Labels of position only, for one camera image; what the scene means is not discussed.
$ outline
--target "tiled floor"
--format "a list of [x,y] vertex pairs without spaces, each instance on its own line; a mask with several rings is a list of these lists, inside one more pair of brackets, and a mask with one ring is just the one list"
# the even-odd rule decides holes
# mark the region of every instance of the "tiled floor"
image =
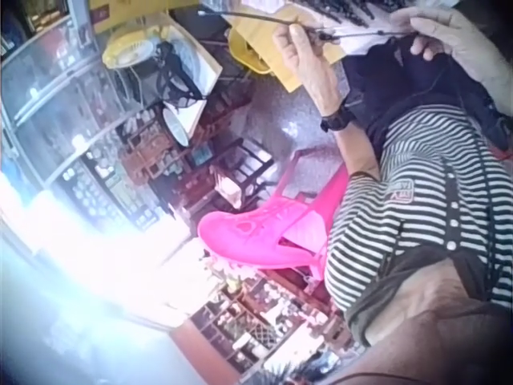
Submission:
[[271,153],[276,167],[266,175],[270,180],[283,173],[294,151],[319,147],[318,154],[299,162],[287,192],[319,191],[341,157],[333,137],[320,129],[321,118],[313,102],[303,88],[289,94],[272,76],[259,77],[255,84],[252,102],[233,122],[233,133],[253,138]]

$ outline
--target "patch on shirt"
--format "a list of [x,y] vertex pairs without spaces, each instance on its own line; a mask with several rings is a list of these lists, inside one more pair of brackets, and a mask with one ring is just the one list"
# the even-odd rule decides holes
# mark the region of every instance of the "patch on shirt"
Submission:
[[389,202],[408,204],[414,201],[414,181],[400,179],[392,182],[386,189],[385,199]]

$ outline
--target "rod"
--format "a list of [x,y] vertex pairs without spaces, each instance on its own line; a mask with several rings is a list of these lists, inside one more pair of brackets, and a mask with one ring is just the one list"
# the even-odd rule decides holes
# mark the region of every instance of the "rod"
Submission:
[[231,12],[228,10],[198,10],[199,16],[237,16],[239,18],[255,18],[264,22],[276,22],[278,24],[285,24],[290,26],[295,22],[289,22],[280,18],[270,18],[269,16],[260,16],[259,14],[246,14],[245,12]]
[[[232,11],[228,11],[228,10],[220,10],[220,11],[198,10],[198,15],[199,16],[221,16],[221,15],[237,16],[239,18],[253,18],[253,19],[262,20],[265,22],[275,22],[278,24],[284,24],[286,26],[290,26],[297,22],[297,21],[290,22],[288,20],[283,20],[280,18],[270,18],[269,16],[260,16],[259,14],[246,14],[245,12],[232,12]],[[358,33],[358,34],[336,35],[336,34],[330,34],[329,32],[327,32],[327,31],[331,31],[331,30],[336,30],[337,29],[336,26],[335,27],[321,27],[321,28],[314,28],[311,26],[303,26],[303,28],[305,28],[309,32],[318,33],[321,37],[321,40],[325,40],[325,41],[333,41],[333,40],[345,39],[345,38],[358,38],[358,37],[362,37],[362,36],[375,36],[375,35],[376,36],[406,36],[407,34],[409,34],[407,32],[385,32],[383,30],[377,30],[375,32],[363,32],[363,33]]]

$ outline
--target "yellow object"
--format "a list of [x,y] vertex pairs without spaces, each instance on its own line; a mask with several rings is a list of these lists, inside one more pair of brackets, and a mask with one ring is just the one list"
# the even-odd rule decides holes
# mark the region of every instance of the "yellow object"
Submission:
[[134,18],[197,4],[199,0],[89,0],[89,9],[99,34]]
[[161,39],[161,26],[129,26],[109,38],[102,55],[107,68],[125,68],[149,59]]
[[[264,12],[242,5],[239,5],[235,11],[269,16]],[[302,22],[313,21],[313,16],[307,10],[303,10],[293,4],[284,6],[271,16],[284,20],[299,19]],[[225,18],[232,25],[233,29],[244,38],[256,54],[270,67],[271,72],[280,80],[288,92],[299,88],[301,82],[283,63],[281,53],[274,45],[273,33],[277,27],[275,23],[233,16]],[[335,63],[345,56],[344,51],[339,46],[333,44],[325,45],[324,55],[330,63]]]
[[228,48],[232,57],[242,65],[260,75],[271,73],[271,68],[251,49],[242,36],[231,28],[228,33]]

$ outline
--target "yellow chair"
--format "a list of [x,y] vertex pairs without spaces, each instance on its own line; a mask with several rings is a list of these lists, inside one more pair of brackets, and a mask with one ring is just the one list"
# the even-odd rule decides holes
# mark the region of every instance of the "yellow chair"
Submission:
[[228,32],[228,49],[237,62],[246,66],[253,72],[260,75],[271,73],[271,68],[269,68],[267,63],[251,49],[244,38],[234,28],[231,28]]

